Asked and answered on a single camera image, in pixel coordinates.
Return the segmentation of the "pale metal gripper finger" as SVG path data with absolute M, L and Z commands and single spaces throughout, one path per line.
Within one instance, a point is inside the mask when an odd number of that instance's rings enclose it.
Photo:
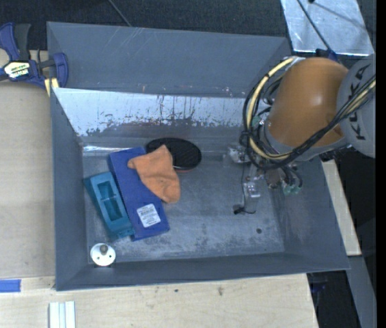
M 245 164 L 248 158 L 245 149 L 242 146 L 228 146 L 223 155 L 223 164 Z
M 243 182 L 242 183 L 242 202 L 236 204 L 233 207 L 233 213 L 235 215 L 248 214 L 252 215 L 256 213 L 258 202 L 261 194 L 256 182 Z

